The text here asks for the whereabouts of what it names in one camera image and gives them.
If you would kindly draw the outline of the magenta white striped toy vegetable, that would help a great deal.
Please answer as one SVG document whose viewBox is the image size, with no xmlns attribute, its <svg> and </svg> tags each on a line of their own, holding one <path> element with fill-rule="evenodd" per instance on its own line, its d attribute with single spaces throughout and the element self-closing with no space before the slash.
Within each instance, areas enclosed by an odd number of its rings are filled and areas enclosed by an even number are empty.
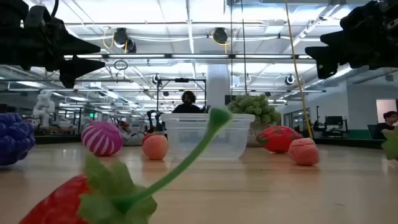
<svg viewBox="0 0 398 224">
<path fill-rule="evenodd" d="M 115 124 L 92 121 L 81 132 L 83 145 L 96 156 L 112 156 L 123 147 L 123 137 Z"/>
</svg>

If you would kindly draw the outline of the red toy dragon fruit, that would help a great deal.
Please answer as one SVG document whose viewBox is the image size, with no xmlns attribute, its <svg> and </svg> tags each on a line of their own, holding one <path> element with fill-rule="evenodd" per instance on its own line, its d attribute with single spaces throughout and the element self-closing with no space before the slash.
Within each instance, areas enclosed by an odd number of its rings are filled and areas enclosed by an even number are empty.
<svg viewBox="0 0 398 224">
<path fill-rule="evenodd" d="M 289 127 L 270 126 L 256 136 L 256 141 L 269 152 L 285 154 L 289 151 L 292 141 L 301 138 L 301 134 Z"/>
</svg>

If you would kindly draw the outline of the white building column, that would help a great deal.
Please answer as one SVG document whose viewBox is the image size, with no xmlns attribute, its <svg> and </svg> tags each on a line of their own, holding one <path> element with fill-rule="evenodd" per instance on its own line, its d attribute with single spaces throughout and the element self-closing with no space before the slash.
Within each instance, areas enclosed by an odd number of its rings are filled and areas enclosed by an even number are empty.
<svg viewBox="0 0 398 224">
<path fill-rule="evenodd" d="M 226 108 L 225 96 L 229 95 L 230 91 L 227 64 L 209 64 L 206 88 L 207 104 L 212 108 Z"/>
</svg>

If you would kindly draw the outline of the person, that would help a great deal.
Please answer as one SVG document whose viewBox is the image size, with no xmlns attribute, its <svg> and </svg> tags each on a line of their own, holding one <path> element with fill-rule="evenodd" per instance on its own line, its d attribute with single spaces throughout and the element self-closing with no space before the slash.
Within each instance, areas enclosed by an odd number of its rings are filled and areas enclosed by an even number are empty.
<svg viewBox="0 0 398 224">
<path fill-rule="evenodd" d="M 396 111 L 388 111 L 383 114 L 384 122 L 378 123 L 374 132 L 374 139 L 386 140 L 385 133 L 395 129 L 394 124 L 398 122 L 398 113 Z"/>
<path fill-rule="evenodd" d="M 182 104 L 178 105 L 172 113 L 202 113 L 202 110 L 195 105 L 196 96 L 192 91 L 185 91 L 182 95 Z"/>
</svg>

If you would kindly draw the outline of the grey crumpled cloth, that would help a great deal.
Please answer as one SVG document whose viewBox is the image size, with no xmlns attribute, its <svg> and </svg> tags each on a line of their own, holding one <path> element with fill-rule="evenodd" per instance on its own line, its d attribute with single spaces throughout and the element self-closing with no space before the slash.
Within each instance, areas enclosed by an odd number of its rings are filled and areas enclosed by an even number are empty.
<svg viewBox="0 0 398 224">
<path fill-rule="evenodd" d="M 123 146 L 141 146 L 144 139 L 143 133 L 126 132 L 121 126 L 119 127 L 121 136 L 123 137 Z"/>
</svg>

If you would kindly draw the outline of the smooth peach pink toy fruit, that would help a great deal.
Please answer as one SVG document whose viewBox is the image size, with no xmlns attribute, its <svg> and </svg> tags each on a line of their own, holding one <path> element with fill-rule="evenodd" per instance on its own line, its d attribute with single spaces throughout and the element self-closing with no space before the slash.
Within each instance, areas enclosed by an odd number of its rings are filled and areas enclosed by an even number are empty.
<svg viewBox="0 0 398 224">
<path fill-rule="evenodd" d="M 150 160 L 162 160 L 168 149 L 169 142 L 164 135 L 154 134 L 142 145 L 144 155 Z"/>
</svg>

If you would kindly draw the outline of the wrinkled pink toy fruit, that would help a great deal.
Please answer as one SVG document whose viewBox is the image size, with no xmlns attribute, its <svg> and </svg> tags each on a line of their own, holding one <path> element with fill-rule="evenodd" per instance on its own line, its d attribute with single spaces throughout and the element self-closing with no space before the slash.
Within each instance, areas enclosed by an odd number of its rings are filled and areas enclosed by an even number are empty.
<svg viewBox="0 0 398 224">
<path fill-rule="evenodd" d="M 314 166 L 320 160 L 317 145 L 311 138 L 301 138 L 292 141 L 288 155 L 300 166 Z"/>
</svg>

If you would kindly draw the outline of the clear plastic tupperware container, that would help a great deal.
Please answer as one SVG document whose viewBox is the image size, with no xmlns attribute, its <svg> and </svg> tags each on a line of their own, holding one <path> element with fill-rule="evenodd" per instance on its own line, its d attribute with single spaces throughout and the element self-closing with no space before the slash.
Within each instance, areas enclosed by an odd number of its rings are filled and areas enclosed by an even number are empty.
<svg viewBox="0 0 398 224">
<path fill-rule="evenodd" d="M 255 117 L 252 114 L 234 114 L 224 129 L 218 132 L 200 159 L 239 159 L 246 148 L 248 131 Z M 209 115 L 205 113 L 162 114 L 169 140 L 169 153 L 186 158 L 204 138 Z"/>
</svg>

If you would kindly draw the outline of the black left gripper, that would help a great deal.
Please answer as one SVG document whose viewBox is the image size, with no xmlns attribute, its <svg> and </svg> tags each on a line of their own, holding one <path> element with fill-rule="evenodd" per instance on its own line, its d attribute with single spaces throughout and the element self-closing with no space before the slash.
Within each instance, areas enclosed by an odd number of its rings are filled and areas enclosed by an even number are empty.
<svg viewBox="0 0 398 224">
<path fill-rule="evenodd" d="M 24 70 L 32 67 L 44 67 L 48 71 L 59 70 L 59 79 L 63 86 L 73 88 L 77 78 L 105 67 L 104 62 L 76 56 L 98 53 L 101 48 L 72 34 L 60 19 L 26 18 L 24 30 L 27 32 L 22 51 L 24 54 L 21 67 Z M 57 42 L 64 32 L 63 54 L 74 56 L 71 60 L 62 61 L 63 56 L 58 52 Z"/>
</svg>

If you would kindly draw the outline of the black metal frame rig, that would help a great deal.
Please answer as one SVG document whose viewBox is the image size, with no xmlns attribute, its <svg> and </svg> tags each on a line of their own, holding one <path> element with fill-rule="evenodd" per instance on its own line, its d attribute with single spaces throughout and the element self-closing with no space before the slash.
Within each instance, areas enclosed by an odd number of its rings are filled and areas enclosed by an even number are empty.
<svg viewBox="0 0 398 224">
<path fill-rule="evenodd" d="M 207 108 L 207 82 L 206 79 L 197 79 L 197 78 L 157 78 L 157 83 L 156 83 L 156 112 L 159 112 L 159 93 L 161 90 L 163 90 L 164 87 L 166 87 L 170 82 L 175 82 L 175 83 L 188 83 L 188 82 L 193 82 L 195 83 L 205 94 L 205 99 L 204 99 L 204 109 Z M 198 82 L 203 82 L 204 87 L 200 86 Z"/>
</svg>

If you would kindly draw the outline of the red strawberry with green leaves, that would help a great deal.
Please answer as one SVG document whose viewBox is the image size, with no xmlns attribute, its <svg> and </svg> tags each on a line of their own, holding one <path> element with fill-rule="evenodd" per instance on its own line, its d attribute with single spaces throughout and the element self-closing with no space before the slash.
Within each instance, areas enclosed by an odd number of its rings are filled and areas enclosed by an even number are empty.
<svg viewBox="0 0 398 224">
<path fill-rule="evenodd" d="M 381 144 L 381 147 L 385 150 L 386 159 L 398 161 L 398 126 L 393 130 L 383 132 L 383 135 L 386 140 Z"/>
</svg>

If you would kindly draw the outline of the red strawberry with long stem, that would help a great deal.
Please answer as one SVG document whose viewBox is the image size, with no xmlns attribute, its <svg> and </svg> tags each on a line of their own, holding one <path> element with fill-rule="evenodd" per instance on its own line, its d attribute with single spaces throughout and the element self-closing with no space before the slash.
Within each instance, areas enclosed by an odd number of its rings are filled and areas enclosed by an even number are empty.
<svg viewBox="0 0 398 224">
<path fill-rule="evenodd" d="M 83 173 L 56 188 L 19 224 L 149 224 L 157 209 L 153 194 L 183 173 L 232 118 L 227 110 L 211 109 L 203 139 L 177 167 L 148 188 L 132 181 L 124 163 L 116 161 L 106 167 L 94 155 L 87 155 Z"/>
</svg>

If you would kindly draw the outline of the blue toy grape bunch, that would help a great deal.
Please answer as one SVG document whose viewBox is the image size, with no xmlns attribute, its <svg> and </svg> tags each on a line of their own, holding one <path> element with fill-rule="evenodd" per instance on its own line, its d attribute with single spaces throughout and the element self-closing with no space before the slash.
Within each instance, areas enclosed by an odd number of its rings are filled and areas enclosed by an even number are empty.
<svg viewBox="0 0 398 224">
<path fill-rule="evenodd" d="M 17 113 L 0 113 L 0 166 L 23 160 L 35 146 L 34 127 Z"/>
</svg>

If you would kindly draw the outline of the green low partition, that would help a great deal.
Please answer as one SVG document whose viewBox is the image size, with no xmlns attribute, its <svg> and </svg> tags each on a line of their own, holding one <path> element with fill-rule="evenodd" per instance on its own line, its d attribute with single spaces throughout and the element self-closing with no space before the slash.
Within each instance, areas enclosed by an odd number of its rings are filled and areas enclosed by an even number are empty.
<svg viewBox="0 0 398 224">
<path fill-rule="evenodd" d="M 349 139 L 372 139 L 371 133 L 368 129 L 349 129 Z"/>
</svg>

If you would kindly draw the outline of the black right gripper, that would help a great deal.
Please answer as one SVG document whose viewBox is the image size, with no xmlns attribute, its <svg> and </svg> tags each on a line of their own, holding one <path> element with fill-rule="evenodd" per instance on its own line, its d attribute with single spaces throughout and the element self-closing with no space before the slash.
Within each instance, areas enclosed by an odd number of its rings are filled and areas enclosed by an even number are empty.
<svg viewBox="0 0 398 224">
<path fill-rule="evenodd" d="M 378 16 L 381 15 L 378 1 L 369 1 L 354 8 L 340 20 L 343 31 L 331 32 L 320 36 L 327 45 L 340 44 L 344 40 L 347 56 L 334 47 L 306 47 L 305 53 L 316 61 L 317 76 L 327 79 L 337 73 L 338 67 L 346 63 L 351 68 L 368 65 L 374 58 L 379 29 Z"/>
</svg>

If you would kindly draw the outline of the green potted plant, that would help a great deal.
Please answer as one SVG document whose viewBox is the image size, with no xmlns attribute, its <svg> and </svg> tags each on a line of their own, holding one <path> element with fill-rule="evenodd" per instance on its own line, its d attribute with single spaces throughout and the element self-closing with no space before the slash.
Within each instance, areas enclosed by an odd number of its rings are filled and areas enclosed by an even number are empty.
<svg viewBox="0 0 398 224">
<path fill-rule="evenodd" d="M 245 95 L 232 96 L 228 109 L 236 114 L 254 115 L 255 119 L 250 124 L 248 132 L 249 147 L 262 147 L 263 142 L 259 142 L 257 136 L 268 127 L 280 123 L 280 113 L 270 105 L 265 95 L 251 96 L 246 93 Z"/>
</svg>

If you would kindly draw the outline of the black aluminium table frame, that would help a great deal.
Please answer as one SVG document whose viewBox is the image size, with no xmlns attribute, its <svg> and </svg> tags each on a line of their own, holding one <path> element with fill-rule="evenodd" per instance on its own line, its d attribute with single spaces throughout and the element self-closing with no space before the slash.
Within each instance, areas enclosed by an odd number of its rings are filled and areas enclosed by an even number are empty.
<svg viewBox="0 0 398 224">
<path fill-rule="evenodd" d="M 342 138 L 315 138 L 316 144 L 345 146 L 345 147 L 360 147 L 370 149 L 382 149 L 381 144 L 383 140 L 378 139 L 342 139 Z M 61 144 L 80 142 L 79 135 L 48 135 L 35 136 L 36 144 Z"/>
</svg>

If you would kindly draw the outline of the black monitor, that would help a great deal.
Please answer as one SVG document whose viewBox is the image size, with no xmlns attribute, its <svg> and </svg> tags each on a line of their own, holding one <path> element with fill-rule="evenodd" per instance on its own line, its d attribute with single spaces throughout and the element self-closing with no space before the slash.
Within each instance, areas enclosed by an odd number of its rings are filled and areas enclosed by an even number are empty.
<svg viewBox="0 0 398 224">
<path fill-rule="evenodd" d="M 325 126 L 342 126 L 343 117 L 342 116 L 326 116 Z"/>
</svg>

